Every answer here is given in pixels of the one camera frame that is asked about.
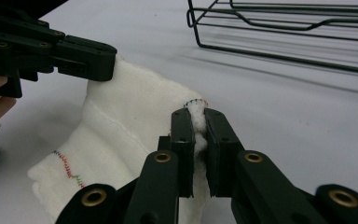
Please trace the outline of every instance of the white cloth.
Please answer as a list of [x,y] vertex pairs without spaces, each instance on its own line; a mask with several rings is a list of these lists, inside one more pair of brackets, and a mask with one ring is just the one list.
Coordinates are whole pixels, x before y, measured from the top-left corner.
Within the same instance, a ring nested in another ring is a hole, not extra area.
[[[34,194],[46,206],[52,221],[81,188],[101,183],[119,189],[138,177],[145,157],[157,149],[158,137],[169,134],[171,113],[193,99],[202,97],[117,57],[111,81],[89,82],[82,122],[67,142],[28,173],[35,181]],[[205,101],[190,102],[189,110],[192,105],[196,111],[193,119],[203,119],[200,111]],[[200,135],[204,131],[204,126],[198,130],[196,151],[206,146]],[[196,165],[196,170],[194,176],[199,180],[195,181],[195,199],[180,201],[182,224],[200,223],[203,205],[209,198],[205,197],[209,194],[205,177],[200,175],[204,168]]]

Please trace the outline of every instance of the black sleeve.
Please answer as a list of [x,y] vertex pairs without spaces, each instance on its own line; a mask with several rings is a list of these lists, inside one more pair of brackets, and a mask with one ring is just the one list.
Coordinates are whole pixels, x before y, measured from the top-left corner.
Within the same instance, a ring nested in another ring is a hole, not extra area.
[[0,4],[24,10],[29,16],[39,19],[67,0],[0,0]]

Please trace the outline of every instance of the black wire rack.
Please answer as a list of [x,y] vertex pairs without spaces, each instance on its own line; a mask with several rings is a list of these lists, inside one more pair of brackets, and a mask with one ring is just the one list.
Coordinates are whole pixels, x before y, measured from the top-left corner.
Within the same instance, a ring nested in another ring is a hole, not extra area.
[[358,73],[358,3],[188,5],[187,25],[202,48]]

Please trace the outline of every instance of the metal wire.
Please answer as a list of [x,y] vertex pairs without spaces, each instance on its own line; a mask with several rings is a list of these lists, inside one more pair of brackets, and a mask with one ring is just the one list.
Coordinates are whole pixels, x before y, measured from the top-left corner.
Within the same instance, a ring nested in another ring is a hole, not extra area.
[[188,4],[187,25],[202,48],[358,73],[358,5]]

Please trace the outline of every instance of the metal rack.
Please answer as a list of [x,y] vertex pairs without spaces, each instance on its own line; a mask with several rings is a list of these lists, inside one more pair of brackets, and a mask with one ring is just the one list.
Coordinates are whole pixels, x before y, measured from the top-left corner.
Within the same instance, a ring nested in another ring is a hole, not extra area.
[[358,73],[358,4],[188,5],[187,25],[202,48]]

